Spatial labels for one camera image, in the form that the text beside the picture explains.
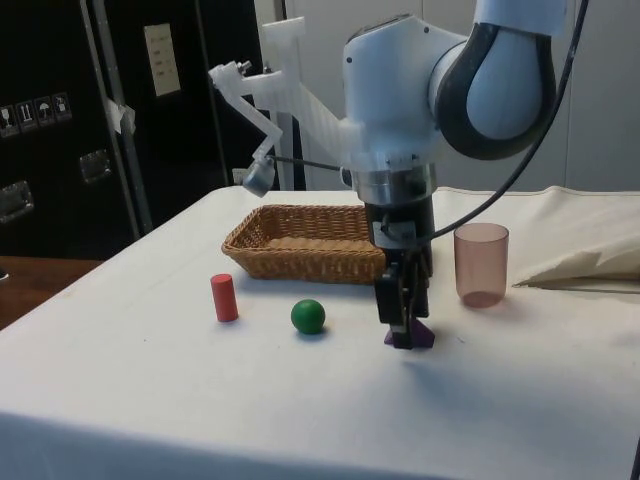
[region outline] metal handle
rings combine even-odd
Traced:
[[[14,183],[0,190],[0,224],[24,217],[34,209],[33,196],[25,181]]]
[[[80,157],[80,171],[87,185],[109,177],[113,173],[109,154],[106,150],[98,150]]]

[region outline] green ball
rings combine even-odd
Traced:
[[[324,330],[326,314],[315,300],[302,300],[291,310],[291,321],[300,333],[318,335]]]

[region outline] red cylinder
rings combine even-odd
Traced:
[[[216,305],[216,314],[219,322],[233,322],[238,319],[238,306],[236,304],[236,292],[233,288],[231,275],[216,275],[211,279],[213,301]]]

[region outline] wicker basket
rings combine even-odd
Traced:
[[[384,253],[369,242],[363,207],[265,206],[222,251],[262,280],[370,285],[385,268]]]

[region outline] black cabinet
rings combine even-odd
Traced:
[[[236,58],[262,68],[253,0],[91,5],[96,31],[100,22],[108,24],[109,34],[100,38],[103,62],[107,71],[117,65],[119,73],[110,78],[111,91],[121,90],[122,101],[136,112],[140,181],[157,227],[230,185],[231,170],[247,167],[251,146],[260,143],[254,128],[216,100],[208,76],[214,65]]]
[[[4,0],[0,18],[0,255],[107,258],[137,227],[80,4]]]
[[[0,255],[106,259],[251,163],[207,72],[262,69],[253,0],[1,3]]]

